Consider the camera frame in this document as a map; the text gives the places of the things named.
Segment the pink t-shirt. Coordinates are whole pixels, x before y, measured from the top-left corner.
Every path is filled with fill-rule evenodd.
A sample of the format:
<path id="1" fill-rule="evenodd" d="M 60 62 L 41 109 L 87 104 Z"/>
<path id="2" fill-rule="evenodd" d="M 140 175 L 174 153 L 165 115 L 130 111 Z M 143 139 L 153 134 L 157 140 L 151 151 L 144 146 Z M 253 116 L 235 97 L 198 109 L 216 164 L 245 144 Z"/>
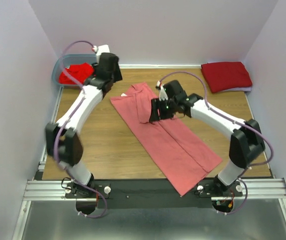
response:
<path id="1" fill-rule="evenodd" d="M 185 195 L 222 159 L 181 120 L 149 122 L 155 93 L 145 83 L 132 85 L 124 95 L 112 97 L 112 105 L 143 145 L 179 195 Z"/>

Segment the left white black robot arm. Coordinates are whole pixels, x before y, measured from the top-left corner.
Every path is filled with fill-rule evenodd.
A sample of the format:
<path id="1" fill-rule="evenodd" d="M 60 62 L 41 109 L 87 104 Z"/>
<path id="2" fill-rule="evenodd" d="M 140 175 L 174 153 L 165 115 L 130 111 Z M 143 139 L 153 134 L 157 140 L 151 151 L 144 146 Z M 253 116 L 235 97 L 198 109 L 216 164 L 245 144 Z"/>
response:
<path id="1" fill-rule="evenodd" d="M 84 198 L 93 194 L 94 176 L 81 161 L 83 146 L 79 135 L 93 109 L 104 99 L 113 84 L 122 80 L 119 57 L 101 53 L 92 64 L 93 73 L 80 85 L 80 93 L 68 111 L 55 123 L 45 127 L 46 150 L 58 166 L 76 183 Z"/>

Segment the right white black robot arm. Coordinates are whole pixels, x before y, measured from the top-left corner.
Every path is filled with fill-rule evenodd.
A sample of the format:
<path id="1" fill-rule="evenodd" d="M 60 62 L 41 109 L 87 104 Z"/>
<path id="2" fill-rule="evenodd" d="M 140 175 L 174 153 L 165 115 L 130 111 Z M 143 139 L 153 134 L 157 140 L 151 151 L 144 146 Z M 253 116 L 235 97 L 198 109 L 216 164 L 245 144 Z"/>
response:
<path id="1" fill-rule="evenodd" d="M 229 139 L 230 160 L 213 182 L 214 193 L 224 196 L 266 149 L 258 122 L 254 119 L 245 121 L 227 114 L 208 103 L 205 96 L 196 93 L 187 95 L 177 80 L 166 84 L 158 81 L 156 89 L 159 96 L 151 99 L 149 122 L 171 119 L 176 113 L 181 113 L 206 123 Z"/>

